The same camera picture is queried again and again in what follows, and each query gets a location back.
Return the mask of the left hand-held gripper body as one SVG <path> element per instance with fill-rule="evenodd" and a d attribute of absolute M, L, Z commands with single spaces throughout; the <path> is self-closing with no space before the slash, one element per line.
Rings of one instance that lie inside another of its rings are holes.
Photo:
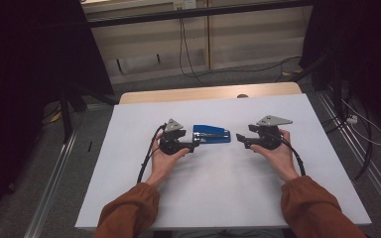
<path fill-rule="evenodd" d="M 183 126 L 174 119 L 170 119 L 164 128 L 160 139 L 160 149 L 167 155 L 175 154 L 179 148 L 179 138 L 177 132 L 183 130 Z"/>

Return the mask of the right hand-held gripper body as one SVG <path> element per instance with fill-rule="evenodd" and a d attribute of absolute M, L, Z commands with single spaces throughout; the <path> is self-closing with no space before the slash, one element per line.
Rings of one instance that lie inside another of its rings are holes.
<path fill-rule="evenodd" d="M 267 150 L 275 150 L 281 145 L 281 125 L 292 124 L 293 121 L 277 116 L 267 115 L 256 123 L 255 132 L 259 135 L 260 146 Z"/>

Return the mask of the blue stapler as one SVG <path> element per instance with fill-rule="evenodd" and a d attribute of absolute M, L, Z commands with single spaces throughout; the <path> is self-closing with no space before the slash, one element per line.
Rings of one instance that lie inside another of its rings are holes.
<path fill-rule="evenodd" d="M 194 125 L 192 137 L 201 144 L 230 143 L 230 132 L 224 128 L 209 125 Z"/>

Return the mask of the person's left hand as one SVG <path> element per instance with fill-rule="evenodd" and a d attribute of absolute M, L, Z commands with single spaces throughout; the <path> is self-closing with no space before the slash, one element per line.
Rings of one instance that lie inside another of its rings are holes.
<path fill-rule="evenodd" d="M 146 180 L 146 184 L 153 188 L 159 188 L 174 169 L 176 162 L 190 151 L 184 148 L 173 155 L 166 155 L 159 148 L 158 140 L 161 137 L 162 135 L 158 134 L 152 145 L 152 171 Z"/>

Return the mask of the person's right hand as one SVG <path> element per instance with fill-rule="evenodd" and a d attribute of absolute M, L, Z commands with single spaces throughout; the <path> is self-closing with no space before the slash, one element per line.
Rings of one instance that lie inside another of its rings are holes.
<path fill-rule="evenodd" d="M 251 145 L 250 149 L 262 155 L 284 182 L 299 177 L 293 162 L 293 152 L 286 145 L 282 144 L 275 150 L 267 150 L 259 145 Z"/>

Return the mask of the white table mat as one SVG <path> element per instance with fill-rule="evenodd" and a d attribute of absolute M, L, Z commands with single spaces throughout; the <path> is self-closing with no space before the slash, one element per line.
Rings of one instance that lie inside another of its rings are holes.
<path fill-rule="evenodd" d="M 186 129 L 219 126 L 251 137 L 248 127 L 266 115 L 287 119 L 285 130 L 308 176 L 338 200 L 354 223 L 370 218 L 303 94 L 232 99 L 119 104 L 115 106 L 75 226 L 92 230 L 103 206 L 148 173 L 141 165 L 156 129 L 175 119 Z M 260 155 L 237 140 L 200 145 L 178 161 L 160 193 L 158 230 L 281 228 L 282 182 Z"/>

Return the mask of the person's grey trousers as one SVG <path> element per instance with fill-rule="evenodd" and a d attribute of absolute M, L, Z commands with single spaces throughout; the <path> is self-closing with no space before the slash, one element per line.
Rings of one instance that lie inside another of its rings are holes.
<path fill-rule="evenodd" d="M 172 238 L 284 238 L 281 229 L 175 231 Z"/>

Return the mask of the black stand legs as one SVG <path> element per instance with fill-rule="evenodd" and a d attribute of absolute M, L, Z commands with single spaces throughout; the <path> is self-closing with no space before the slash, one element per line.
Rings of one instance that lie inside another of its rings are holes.
<path fill-rule="evenodd" d="M 87 109 L 87 104 L 82 98 L 83 95 L 89 95 L 107 105 L 114 106 L 117 101 L 107 95 L 97 93 L 91 89 L 81 86 L 77 83 L 68 83 L 61 88 L 60 104 L 63 118 L 64 138 L 66 144 L 70 136 L 73 134 L 73 127 L 70 120 L 69 109 L 72 108 L 75 112 L 84 112 Z"/>

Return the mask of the black horizontal bar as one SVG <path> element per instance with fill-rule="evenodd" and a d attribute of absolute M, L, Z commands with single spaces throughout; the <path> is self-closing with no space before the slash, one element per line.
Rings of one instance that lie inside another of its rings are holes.
<path fill-rule="evenodd" d="M 219 7 L 206 7 L 190 10 L 176 10 L 161 13 L 151 13 L 143 15 L 108 17 L 89 20 L 87 25 L 90 28 L 100 28 L 118 25 L 129 25 L 147 22 L 167 21 L 175 19 L 186 19 L 195 17 L 237 14 L 255 11 L 280 10 L 296 7 L 313 6 L 315 0 L 273 0 L 262 3 L 238 4 Z"/>

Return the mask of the black curtain with stand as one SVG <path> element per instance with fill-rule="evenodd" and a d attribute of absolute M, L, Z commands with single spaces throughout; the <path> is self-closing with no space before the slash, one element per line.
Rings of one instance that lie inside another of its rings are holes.
<path fill-rule="evenodd" d="M 314 0 L 300 66 L 321 57 L 381 119 L 381 0 Z"/>

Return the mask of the large black curtain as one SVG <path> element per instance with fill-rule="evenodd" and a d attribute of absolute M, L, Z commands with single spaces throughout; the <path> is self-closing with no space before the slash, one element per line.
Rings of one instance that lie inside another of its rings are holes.
<path fill-rule="evenodd" d="M 0 200 L 54 101 L 113 89 L 81 0 L 0 0 Z"/>

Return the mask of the aluminium floor rail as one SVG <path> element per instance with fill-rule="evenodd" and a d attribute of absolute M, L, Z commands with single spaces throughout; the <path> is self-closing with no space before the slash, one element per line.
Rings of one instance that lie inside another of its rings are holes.
<path fill-rule="evenodd" d="M 64 173 L 66 162 L 70 156 L 71 150 L 76 140 L 77 130 L 74 130 L 63 143 L 62 150 L 59 154 L 55 167 L 53 168 L 51 177 L 46 185 L 44 193 L 40 199 L 38 206 L 33 214 L 32 220 L 26 230 L 24 238 L 40 238 L 45 226 L 47 217 L 52 208 L 56 192 Z"/>
<path fill-rule="evenodd" d="M 381 127 L 368 117 L 362 106 L 357 108 L 341 99 L 343 114 L 339 118 L 332 98 L 325 92 L 317 96 L 329 115 L 323 122 L 325 132 L 327 135 L 338 133 L 359 163 L 360 168 L 350 177 L 352 182 L 359 185 L 363 178 L 368 177 L 381 196 L 381 169 L 376 165 L 376 162 L 381 162 Z M 357 123 L 347 123 L 348 115 L 355 115 Z"/>

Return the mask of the white wall socket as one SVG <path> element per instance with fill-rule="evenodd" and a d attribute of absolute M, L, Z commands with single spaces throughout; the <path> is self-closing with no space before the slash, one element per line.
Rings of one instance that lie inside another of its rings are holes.
<path fill-rule="evenodd" d="M 173 6 L 175 10 L 189 10 L 196 8 L 196 0 L 174 0 Z"/>

